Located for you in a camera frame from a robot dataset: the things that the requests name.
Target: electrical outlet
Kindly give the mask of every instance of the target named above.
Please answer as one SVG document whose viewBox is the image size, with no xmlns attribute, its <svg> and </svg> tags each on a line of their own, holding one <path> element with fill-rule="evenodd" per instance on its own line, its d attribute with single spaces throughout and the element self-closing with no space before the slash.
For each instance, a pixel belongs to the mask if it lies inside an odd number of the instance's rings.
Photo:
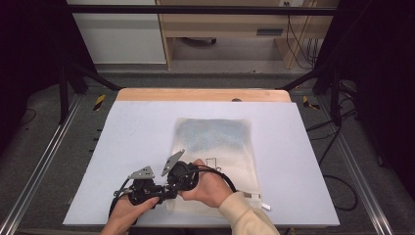
<svg viewBox="0 0 415 235">
<path fill-rule="evenodd" d="M 292 0 L 280 0 L 278 7 L 290 7 Z"/>
<path fill-rule="evenodd" d="M 304 3 L 304 0 L 292 0 L 290 6 L 301 7 L 303 3 Z"/>
<path fill-rule="evenodd" d="M 280 0 L 278 7 L 301 7 L 304 0 Z"/>
</svg>

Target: human hand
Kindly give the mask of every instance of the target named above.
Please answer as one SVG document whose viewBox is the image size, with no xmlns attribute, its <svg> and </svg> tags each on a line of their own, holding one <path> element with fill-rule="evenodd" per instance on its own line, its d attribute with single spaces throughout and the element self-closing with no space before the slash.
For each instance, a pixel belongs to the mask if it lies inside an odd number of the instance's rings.
<svg viewBox="0 0 415 235">
<path fill-rule="evenodd" d="M 205 165 L 202 160 L 195 160 L 194 165 Z M 219 208 L 222 202 L 233 192 L 219 175 L 212 172 L 199 172 L 198 185 L 190 191 L 179 191 L 185 200 L 196 200 L 211 208 Z"/>
<path fill-rule="evenodd" d="M 133 206 L 127 195 L 120 197 L 107 224 L 101 231 L 101 235 L 124 234 L 137 217 L 151 209 L 158 201 L 159 198 L 155 197 L 140 205 Z"/>
</svg>

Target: desk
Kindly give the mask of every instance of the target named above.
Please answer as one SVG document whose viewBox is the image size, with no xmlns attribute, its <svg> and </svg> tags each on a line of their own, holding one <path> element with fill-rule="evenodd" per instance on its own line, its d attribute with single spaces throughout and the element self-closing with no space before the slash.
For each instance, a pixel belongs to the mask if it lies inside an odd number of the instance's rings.
<svg viewBox="0 0 415 235">
<path fill-rule="evenodd" d="M 244 102 L 227 102 L 235 98 Z M 271 206 L 266 211 L 270 219 L 277 226 L 339 225 L 297 105 L 286 91 L 143 88 L 119 91 L 64 224 L 105 224 L 114 190 L 139 168 L 150 165 L 155 182 L 163 184 L 160 174 L 171 155 L 177 118 L 249 118 L 256 173 L 262 200 Z M 224 227 L 228 222 L 168 211 L 163 203 L 141 216 L 137 226 Z"/>
<path fill-rule="evenodd" d="M 158 5 L 163 6 L 283 6 L 281 4 L 283 0 L 157 0 L 156 2 Z M 293 4 L 297 2 L 297 5 L 293 5 L 293 7 L 324 8 L 337 7 L 339 4 L 339 0 L 287 2 L 292 2 Z M 295 63 L 295 56 L 302 57 L 302 54 L 299 54 L 300 47 L 297 40 L 303 47 L 305 38 L 324 39 L 332 18 L 330 16 L 291 16 L 290 22 L 296 37 L 288 30 L 287 16 L 160 14 L 160 23 L 164 52 L 169 68 L 174 53 L 174 40 L 176 37 L 272 37 L 275 38 L 278 53 L 281 55 L 286 69 L 290 69 Z M 268 32 L 261 34 L 258 32 L 259 29 L 267 29 Z"/>
</svg>

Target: gray floor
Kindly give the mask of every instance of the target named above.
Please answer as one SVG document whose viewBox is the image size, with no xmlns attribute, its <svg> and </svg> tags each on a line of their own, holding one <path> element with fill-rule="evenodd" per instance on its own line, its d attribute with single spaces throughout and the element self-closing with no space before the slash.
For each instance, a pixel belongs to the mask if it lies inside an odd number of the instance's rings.
<svg viewBox="0 0 415 235">
<path fill-rule="evenodd" d="M 146 72 L 134 70 L 101 70 L 101 75 L 121 86 L 127 87 L 250 87 L 275 88 L 300 77 L 307 70 L 285 70 L 272 40 L 230 40 L 218 38 L 215 45 L 205 42 L 180 40 L 171 70 L 146 67 Z M 36 194 L 31 200 L 17 234 L 80 234 L 99 232 L 100 227 L 66 227 L 62 225 L 69 208 L 68 200 L 76 193 L 82 174 L 88 166 L 103 128 L 116 92 L 87 80 L 89 91 L 82 96 L 80 107 L 74 116 L 69 131 L 61 143 Z M 299 106 L 304 126 L 327 120 L 322 110 L 305 107 L 306 95 L 310 104 L 318 104 L 324 97 L 313 97 L 310 92 L 312 80 L 291 92 Z M 99 111 L 93 111 L 96 99 L 105 94 L 106 99 Z M 59 90 L 49 87 L 30 97 L 23 124 L 13 136 L 13 142 L 0 158 L 0 219 L 3 221 L 17 200 L 31 173 L 52 138 L 59 121 Z M 343 103 L 342 113 L 353 109 L 350 101 Z M 319 139 L 333 133 L 329 126 L 309 132 L 310 139 Z M 358 119 L 349 117 L 343 121 L 341 134 L 364 171 L 376 199 L 388 219 L 394 234 L 415 234 L 415 204 L 390 168 L 379 167 L 376 153 Z M 326 150 L 332 135 L 320 140 L 311 140 L 315 155 L 319 159 Z M 337 142 L 330 149 L 321 166 L 323 174 L 340 177 L 350 183 L 342 151 Z M 326 179 L 335 205 L 350 207 L 352 194 L 343 184 Z M 91 192 L 91 197 L 101 197 Z M 365 206 L 359 199 L 353 211 L 337 210 L 340 226 L 325 229 L 296 229 L 297 234 L 377 234 Z M 279 228 L 283 233 L 286 228 Z M 181 230 L 145 229 L 141 234 L 178 234 Z M 194 234 L 230 234 L 228 229 L 196 229 Z"/>
</svg>

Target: white board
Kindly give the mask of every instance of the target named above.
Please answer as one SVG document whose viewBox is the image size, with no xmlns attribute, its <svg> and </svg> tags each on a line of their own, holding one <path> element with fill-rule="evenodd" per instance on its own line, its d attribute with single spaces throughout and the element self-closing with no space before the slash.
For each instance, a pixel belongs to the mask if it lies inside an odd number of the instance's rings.
<svg viewBox="0 0 415 235">
<path fill-rule="evenodd" d="M 153 0 L 68 0 L 69 4 L 156 5 Z M 94 64 L 165 64 L 157 14 L 73 14 Z"/>
<path fill-rule="evenodd" d="M 150 165 L 155 182 L 171 155 L 177 118 L 246 118 L 265 211 L 274 224 L 339 225 L 326 184 L 295 103 L 116 101 L 64 224 L 105 224 L 113 192 L 128 174 Z M 137 226 L 221 227 L 224 218 L 167 211 L 157 205 Z"/>
</svg>

